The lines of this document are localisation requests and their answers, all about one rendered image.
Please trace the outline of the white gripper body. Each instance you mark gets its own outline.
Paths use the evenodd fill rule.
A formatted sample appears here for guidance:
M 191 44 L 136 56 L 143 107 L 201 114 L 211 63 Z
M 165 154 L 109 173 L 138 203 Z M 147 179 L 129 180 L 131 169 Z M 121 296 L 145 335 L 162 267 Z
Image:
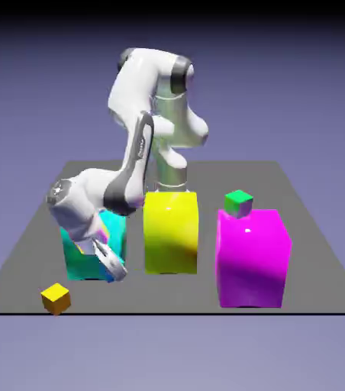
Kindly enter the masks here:
M 97 239 L 92 240 L 94 252 L 102 264 L 103 273 L 111 281 L 122 281 L 127 275 L 127 269 L 121 258 L 107 245 Z

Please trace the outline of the small yellow cube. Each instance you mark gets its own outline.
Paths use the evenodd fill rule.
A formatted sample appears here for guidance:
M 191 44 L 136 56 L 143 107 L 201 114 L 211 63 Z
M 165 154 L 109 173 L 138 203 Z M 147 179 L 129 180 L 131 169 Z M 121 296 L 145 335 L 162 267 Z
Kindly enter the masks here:
M 71 306 L 69 290 L 60 283 L 54 283 L 40 294 L 44 308 L 52 315 L 60 315 Z

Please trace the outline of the small green cube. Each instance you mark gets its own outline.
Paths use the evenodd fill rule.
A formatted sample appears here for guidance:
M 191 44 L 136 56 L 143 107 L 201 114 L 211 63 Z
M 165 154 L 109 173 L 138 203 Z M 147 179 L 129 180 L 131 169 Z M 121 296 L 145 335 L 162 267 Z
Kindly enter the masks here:
M 252 207 L 253 197 L 241 189 L 229 192 L 224 196 L 224 210 L 235 218 L 249 215 Z

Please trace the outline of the large cyan box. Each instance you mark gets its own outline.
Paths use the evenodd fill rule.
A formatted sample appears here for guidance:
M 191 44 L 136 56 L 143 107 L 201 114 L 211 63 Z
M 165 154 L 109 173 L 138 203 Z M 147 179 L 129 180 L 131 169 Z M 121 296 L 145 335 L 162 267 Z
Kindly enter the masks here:
M 126 218 L 107 210 L 100 212 L 100 216 L 110 234 L 108 243 L 111 249 L 120 257 L 121 263 L 125 265 Z M 83 254 L 63 228 L 60 228 L 60 233 L 69 280 L 105 280 L 108 283 L 114 282 L 114 277 L 108 273 L 96 255 Z

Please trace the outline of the large yellow box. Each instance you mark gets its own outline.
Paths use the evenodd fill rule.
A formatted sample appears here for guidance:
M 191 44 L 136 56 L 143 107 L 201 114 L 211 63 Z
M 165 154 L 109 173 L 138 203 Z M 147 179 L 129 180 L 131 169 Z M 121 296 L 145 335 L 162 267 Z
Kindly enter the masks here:
M 145 271 L 196 274 L 198 230 L 195 192 L 148 192 L 143 206 Z

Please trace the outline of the large magenta box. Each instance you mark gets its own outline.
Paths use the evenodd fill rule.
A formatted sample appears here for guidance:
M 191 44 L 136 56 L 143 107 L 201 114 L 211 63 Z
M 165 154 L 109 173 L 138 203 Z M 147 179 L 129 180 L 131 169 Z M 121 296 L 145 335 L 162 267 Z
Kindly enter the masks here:
M 218 211 L 215 279 L 222 308 L 280 308 L 292 239 L 275 209 L 235 218 Z

